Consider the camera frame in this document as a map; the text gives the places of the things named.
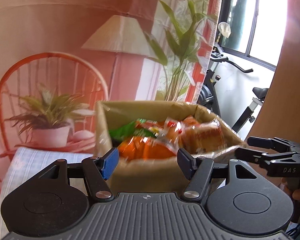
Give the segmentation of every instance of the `circular logo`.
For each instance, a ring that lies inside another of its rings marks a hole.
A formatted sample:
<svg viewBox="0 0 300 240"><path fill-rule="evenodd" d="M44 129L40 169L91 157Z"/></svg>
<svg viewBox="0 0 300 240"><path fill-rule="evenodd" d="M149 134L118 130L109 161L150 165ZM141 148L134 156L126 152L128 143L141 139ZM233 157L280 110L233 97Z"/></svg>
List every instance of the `circular logo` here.
<svg viewBox="0 0 300 240"><path fill-rule="evenodd" d="M144 195L143 198L144 199L149 199L149 198L151 198L151 196L150 195Z"/></svg>

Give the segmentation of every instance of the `white flower pot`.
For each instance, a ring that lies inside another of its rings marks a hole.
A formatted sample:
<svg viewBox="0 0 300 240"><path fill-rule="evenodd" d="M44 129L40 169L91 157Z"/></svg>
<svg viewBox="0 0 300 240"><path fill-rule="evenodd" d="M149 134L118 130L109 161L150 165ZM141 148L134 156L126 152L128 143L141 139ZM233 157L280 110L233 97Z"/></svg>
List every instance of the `white flower pot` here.
<svg viewBox="0 0 300 240"><path fill-rule="evenodd" d="M32 141L44 148L64 147L67 144L69 130L69 126L56 129L33 129Z"/></svg>

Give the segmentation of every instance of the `red chair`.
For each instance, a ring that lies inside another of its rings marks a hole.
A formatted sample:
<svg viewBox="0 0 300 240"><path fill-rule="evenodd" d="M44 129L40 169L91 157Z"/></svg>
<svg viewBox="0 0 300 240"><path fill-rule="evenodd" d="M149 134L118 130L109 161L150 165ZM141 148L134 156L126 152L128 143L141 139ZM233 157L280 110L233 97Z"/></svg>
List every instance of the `red chair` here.
<svg viewBox="0 0 300 240"><path fill-rule="evenodd" d="M20 96L39 97L37 84L43 83L57 94L81 94L82 101L95 109L95 102L108 100L108 88L100 72L89 62L63 52L45 52L26 57L15 63L0 80L0 129L5 152L0 157L13 158L16 147L37 148L31 142L31 132L19 135L19 127L6 119L21 114ZM75 130L95 131L94 116L77 123ZM95 146L95 141L81 141L58 149L68 152L83 152Z"/></svg>

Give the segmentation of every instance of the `table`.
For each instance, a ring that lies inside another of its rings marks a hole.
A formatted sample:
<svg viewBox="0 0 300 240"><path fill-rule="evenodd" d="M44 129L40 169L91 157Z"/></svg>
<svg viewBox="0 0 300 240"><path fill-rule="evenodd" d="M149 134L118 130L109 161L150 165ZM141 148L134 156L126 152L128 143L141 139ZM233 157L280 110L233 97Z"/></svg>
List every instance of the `table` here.
<svg viewBox="0 0 300 240"><path fill-rule="evenodd" d="M90 156L92 156L92 154L50 152L20 147L16 151L7 174L2 181L0 209L3 199L10 192L19 187L40 170L53 163L55 160L66 159L68 163L80 163L83 159ZM76 181L70 183L73 187L84 192L84 183L82 179L76 179ZM0 239L2 239L6 234L8 234L8 230L0 214Z"/></svg>

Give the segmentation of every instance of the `window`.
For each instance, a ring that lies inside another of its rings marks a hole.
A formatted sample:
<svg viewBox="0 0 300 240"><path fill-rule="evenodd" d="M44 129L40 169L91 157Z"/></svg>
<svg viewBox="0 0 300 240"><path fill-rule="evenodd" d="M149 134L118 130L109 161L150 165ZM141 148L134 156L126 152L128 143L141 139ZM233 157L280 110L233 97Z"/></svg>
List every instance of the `window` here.
<svg viewBox="0 0 300 240"><path fill-rule="evenodd" d="M287 0L222 0L219 22L231 26L219 44L226 53L275 69L287 18Z"/></svg>

